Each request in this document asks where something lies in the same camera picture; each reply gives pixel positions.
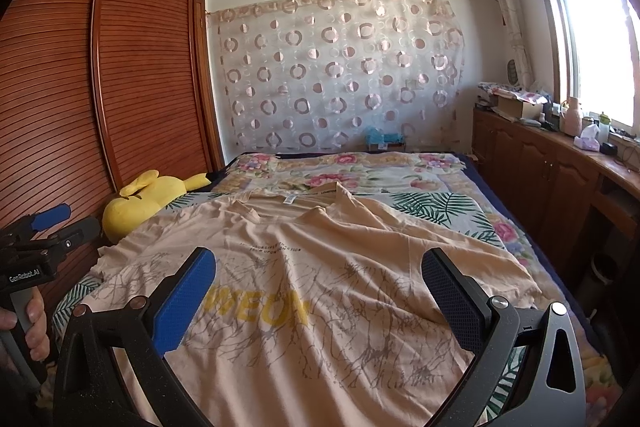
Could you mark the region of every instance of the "wooden louvered door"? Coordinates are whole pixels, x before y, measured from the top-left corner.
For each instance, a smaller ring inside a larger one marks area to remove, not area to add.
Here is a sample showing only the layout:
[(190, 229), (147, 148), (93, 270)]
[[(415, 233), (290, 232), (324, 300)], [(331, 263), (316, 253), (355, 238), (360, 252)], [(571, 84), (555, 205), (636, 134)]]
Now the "wooden louvered door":
[(193, 0), (96, 0), (99, 119), (116, 184), (147, 169), (212, 170), (194, 61)]
[[(68, 203), (97, 214), (113, 193), (95, 126), (88, 38), (92, 0), (13, 0), (0, 20), (0, 227)], [(95, 263), (69, 255), (42, 289), (54, 305)]]

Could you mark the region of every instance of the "plush toy tail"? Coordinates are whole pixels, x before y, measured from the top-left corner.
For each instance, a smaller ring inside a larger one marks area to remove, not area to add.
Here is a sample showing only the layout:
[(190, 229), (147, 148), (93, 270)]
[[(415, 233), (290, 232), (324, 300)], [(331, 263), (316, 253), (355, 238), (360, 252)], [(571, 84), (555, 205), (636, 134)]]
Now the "plush toy tail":
[(198, 190), (199, 188), (206, 187), (206, 185), (209, 185), (210, 183), (211, 182), (207, 179), (206, 174), (196, 174), (184, 181), (184, 188), (186, 188), (187, 191)]
[(145, 188), (149, 183), (158, 178), (160, 172), (158, 171), (145, 171), (140, 174), (135, 180), (130, 182), (126, 187), (121, 188), (120, 195), (122, 197), (132, 196), (140, 190)]

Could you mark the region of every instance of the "blue gripper pad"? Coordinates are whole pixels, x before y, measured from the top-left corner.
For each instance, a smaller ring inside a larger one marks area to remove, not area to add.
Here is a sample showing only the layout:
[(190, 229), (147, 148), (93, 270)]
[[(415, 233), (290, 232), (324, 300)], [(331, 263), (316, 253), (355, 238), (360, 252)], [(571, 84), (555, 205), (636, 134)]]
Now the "blue gripper pad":
[(42, 230), (50, 229), (53, 225), (66, 221), (69, 217), (71, 217), (71, 207), (66, 203), (62, 203), (49, 210), (35, 214), (33, 221), (31, 221), (31, 228), (35, 232), (42, 232)]
[(216, 278), (213, 253), (206, 248), (196, 249), (176, 276), (180, 279), (154, 317), (152, 341), (161, 357), (180, 345), (193, 316)]
[(422, 256), (422, 279), (449, 323), (460, 347), (477, 355), (484, 344), (484, 316), (479, 312), (472, 296), (465, 291), (465, 283), (462, 282), (464, 276), (444, 252), (440, 251), (442, 253), (438, 258), (433, 250), (428, 250)]

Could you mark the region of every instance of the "tissue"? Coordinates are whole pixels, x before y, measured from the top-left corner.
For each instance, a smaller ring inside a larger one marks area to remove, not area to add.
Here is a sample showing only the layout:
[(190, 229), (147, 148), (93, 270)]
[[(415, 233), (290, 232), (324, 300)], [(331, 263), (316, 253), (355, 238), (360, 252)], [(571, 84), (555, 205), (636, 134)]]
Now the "tissue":
[(600, 144), (598, 140), (596, 140), (596, 136), (598, 135), (598, 126), (594, 123), (585, 127), (580, 133), (580, 137), (574, 138), (574, 145), (578, 149), (583, 149), (585, 151), (599, 151)]

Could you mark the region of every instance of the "window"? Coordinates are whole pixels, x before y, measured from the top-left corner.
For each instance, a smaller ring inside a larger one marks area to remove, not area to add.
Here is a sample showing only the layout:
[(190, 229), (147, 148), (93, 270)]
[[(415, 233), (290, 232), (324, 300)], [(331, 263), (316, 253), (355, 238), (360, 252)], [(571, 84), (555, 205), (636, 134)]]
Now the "window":
[(582, 111), (606, 113), (639, 134), (640, 22), (627, 0), (547, 0), (555, 26), (556, 99), (580, 99)]

